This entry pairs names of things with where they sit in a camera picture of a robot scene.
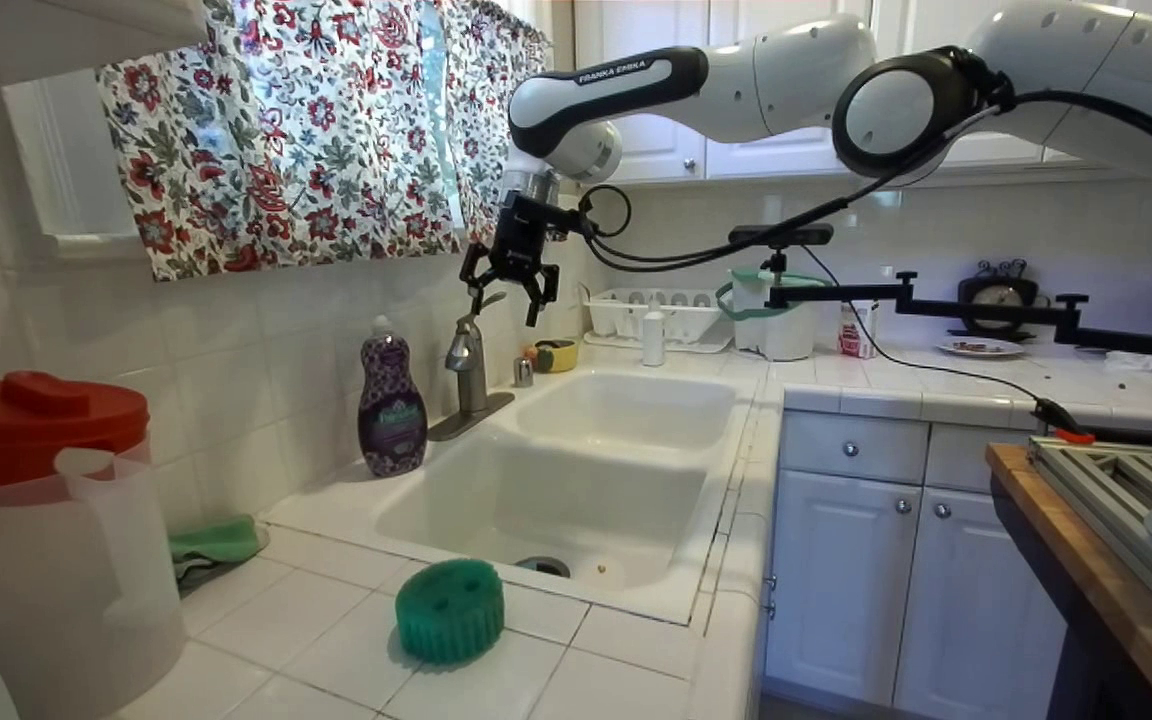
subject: countertop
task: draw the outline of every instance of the countertop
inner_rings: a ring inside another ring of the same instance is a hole
[[[1121,554],[1029,466],[1024,448],[989,448],[1001,489],[1090,598],[1112,642],[1152,684],[1152,594]]]
[[[633,350],[583,343],[581,354],[581,364],[639,369]],[[899,362],[995,372],[1069,403],[1076,418],[1152,429],[1152,372],[1098,358],[972,364],[899,354]],[[421,563],[284,524],[281,518],[297,518],[306,506],[332,506],[332,489],[309,489],[265,518],[269,547],[253,563],[189,598],[184,661],[120,720],[755,717],[780,418],[851,411],[1037,429],[1029,420],[1033,401],[1016,390],[890,362],[763,364],[744,354],[674,354],[651,372],[747,375],[755,385],[687,625],[507,585],[507,633],[489,658],[458,674],[407,665],[391,647],[391,598]]]

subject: dish soap bottle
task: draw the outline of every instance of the dish soap bottle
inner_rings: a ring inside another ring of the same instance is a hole
[[[407,372],[407,339],[376,316],[365,339],[362,451],[373,475],[414,471],[425,461],[429,418]]]

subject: red container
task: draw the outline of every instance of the red container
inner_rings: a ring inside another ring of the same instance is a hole
[[[0,484],[53,475],[59,448],[128,451],[144,442],[144,398],[117,385],[75,385],[48,372],[0,379]]]

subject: white sink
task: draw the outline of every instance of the white sink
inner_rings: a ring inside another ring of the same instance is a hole
[[[519,431],[560,443],[711,448],[735,390],[711,379],[581,372],[515,410]]]
[[[674,570],[703,475],[697,461],[639,466],[489,431],[439,455],[376,529],[622,594]]]
[[[484,557],[513,585],[684,625],[735,468],[744,379],[583,369],[540,379],[397,481],[276,522],[414,559]]]

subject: wall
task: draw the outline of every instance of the wall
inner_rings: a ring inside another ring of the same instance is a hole
[[[734,226],[767,226],[805,214],[848,185],[679,185],[633,187],[638,221],[622,241],[633,251],[687,251],[726,245]],[[1090,330],[1152,332],[1152,185],[939,185],[860,201],[833,221],[836,241],[819,260],[840,282],[885,282],[885,270],[917,270],[917,295],[954,299],[955,282],[979,260],[1029,260],[1048,295],[1090,292]],[[755,270],[767,251],[742,251],[726,263],[674,275],[622,275],[638,287],[718,287],[734,270]],[[892,343],[935,343],[955,319],[880,316]]]
[[[414,339],[434,411],[468,310],[459,256],[150,286],[150,270],[57,263],[0,107],[0,372],[44,369],[140,390],[156,489],[178,529],[261,512],[358,455],[358,350],[384,312]],[[489,385],[507,385],[526,310],[484,312]]]

